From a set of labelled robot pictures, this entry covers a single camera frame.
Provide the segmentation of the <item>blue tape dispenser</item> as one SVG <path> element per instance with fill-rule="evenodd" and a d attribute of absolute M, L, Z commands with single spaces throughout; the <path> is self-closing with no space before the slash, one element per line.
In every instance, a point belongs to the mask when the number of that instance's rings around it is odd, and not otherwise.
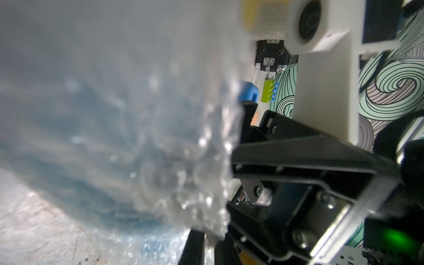
<path fill-rule="evenodd" d="M 259 89 L 251 82 L 242 81 L 239 101 L 249 100 L 257 103 L 259 97 Z"/>

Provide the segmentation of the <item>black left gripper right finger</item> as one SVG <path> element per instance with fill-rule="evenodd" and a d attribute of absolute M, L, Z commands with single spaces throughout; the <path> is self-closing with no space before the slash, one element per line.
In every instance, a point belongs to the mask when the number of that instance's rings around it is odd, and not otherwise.
<path fill-rule="evenodd" d="M 214 249 L 215 265 L 242 265 L 233 239 L 229 234 L 217 242 Z"/>

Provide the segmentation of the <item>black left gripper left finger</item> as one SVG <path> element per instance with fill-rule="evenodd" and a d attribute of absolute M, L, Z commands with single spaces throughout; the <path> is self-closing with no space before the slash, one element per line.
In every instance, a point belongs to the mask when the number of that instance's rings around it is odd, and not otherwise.
<path fill-rule="evenodd" d="M 204 265 L 205 234 L 191 230 L 178 265 Z"/>

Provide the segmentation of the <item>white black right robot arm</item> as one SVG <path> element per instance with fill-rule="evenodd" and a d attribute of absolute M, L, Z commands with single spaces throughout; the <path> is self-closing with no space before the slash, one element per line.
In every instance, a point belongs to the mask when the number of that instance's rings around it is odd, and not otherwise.
<path fill-rule="evenodd" d="M 242 106 L 231 162 L 248 201 L 227 205 L 231 264 L 241 250 L 261 265 L 341 265 L 360 228 L 367 262 L 423 264 L 424 142 L 408 142 L 396 159 L 401 134 L 422 111 L 390 123 L 368 152 L 272 111 L 253 126 L 257 104 Z"/>

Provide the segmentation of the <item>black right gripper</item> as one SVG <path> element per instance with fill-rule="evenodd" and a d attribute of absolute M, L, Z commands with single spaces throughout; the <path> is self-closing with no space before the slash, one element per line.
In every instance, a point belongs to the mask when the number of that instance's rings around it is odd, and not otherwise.
<path fill-rule="evenodd" d="M 228 237 L 261 265 L 330 262 L 400 184 L 397 164 L 348 142 L 242 102 L 233 173 L 250 205 L 229 203 Z"/>

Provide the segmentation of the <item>blue plastic wine glass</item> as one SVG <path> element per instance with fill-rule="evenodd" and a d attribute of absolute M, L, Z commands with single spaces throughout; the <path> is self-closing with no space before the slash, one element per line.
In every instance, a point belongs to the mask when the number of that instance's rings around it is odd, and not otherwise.
<path fill-rule="evenodd" d="M 146 94 L 75 77 L 1 82 L 1 169 L 87 229 L 114 265 L 176 265 L 191 165 L 150 135 Z"/>

